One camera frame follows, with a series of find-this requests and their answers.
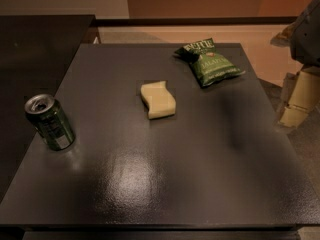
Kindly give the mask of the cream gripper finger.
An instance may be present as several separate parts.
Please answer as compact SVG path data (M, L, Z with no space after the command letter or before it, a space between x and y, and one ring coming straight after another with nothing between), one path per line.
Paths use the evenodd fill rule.
M283 94L281 92L276 124L284 128L299 127L319 102L320 93L301 94L294 91L292 94Z

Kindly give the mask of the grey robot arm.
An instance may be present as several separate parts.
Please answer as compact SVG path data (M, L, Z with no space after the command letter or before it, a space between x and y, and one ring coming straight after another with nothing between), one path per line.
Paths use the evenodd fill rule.
M320 101L320 0L312 0L270 43L289 47L291 58L302 64L296 74L286 75L277 109L276 124L284 129L294 129Z

